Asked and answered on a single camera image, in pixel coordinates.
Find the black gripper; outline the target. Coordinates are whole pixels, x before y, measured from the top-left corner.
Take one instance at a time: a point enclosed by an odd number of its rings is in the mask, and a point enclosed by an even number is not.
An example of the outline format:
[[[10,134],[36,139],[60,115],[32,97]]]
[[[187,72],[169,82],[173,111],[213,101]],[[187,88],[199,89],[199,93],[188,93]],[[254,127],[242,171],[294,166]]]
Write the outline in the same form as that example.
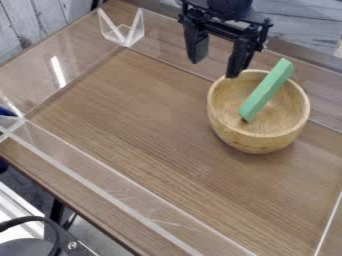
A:
[[[236,78],[262,52],[274,23],[254,10],[252,0],[180,0],[179,23],[184,29],[187,56],[197,64],[207,56],[208,34],[233,42],[225,77]]]

